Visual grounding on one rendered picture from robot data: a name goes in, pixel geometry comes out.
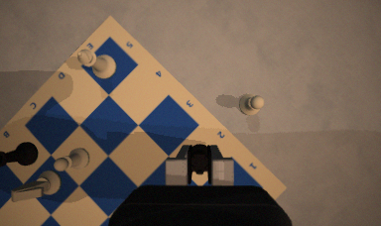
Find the blue and tan chessboard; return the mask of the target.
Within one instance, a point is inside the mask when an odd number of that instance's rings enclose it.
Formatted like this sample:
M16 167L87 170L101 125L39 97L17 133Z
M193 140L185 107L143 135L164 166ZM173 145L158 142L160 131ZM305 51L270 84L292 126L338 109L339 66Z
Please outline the blue and tan chessboard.
M116 62L97 77L77 59L81 50ZM0 226L108 226L138 186L165 184L165 160L183 145L217 145L234 160L234 185L254 185L276 199L286 187L120 24L109 16L0 131L0 151L33 143L37 160L0 168ZM83 169L54 163L77 148ZM11 190L56 171L54 194L11 201Z

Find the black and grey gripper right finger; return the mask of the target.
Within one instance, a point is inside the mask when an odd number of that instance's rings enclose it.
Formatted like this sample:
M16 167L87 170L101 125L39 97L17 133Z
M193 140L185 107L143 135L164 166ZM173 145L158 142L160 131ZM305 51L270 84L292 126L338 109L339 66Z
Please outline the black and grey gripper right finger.
M208 184L234 185L234 160L224 158L217 145L207 145Z

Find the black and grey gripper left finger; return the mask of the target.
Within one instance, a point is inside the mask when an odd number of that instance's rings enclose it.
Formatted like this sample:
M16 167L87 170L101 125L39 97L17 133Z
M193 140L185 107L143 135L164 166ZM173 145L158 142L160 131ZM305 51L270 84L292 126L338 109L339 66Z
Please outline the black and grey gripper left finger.
M165 160L166 185L191 184L192 145L183 145L175 158Z

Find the white pawn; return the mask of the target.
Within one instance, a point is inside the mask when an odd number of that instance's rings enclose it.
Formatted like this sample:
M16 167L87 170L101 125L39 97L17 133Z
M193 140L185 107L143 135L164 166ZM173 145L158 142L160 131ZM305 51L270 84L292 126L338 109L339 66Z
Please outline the white pawn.
M81 170L85 168L88 163L88 151L83 148L77 148L72 150L68 156L58 158L54 163L54 167L58 171L69 170L70 168Z
M264 99L254 94L246 94L239 101L239 108L246 115L256 114L263 105Z

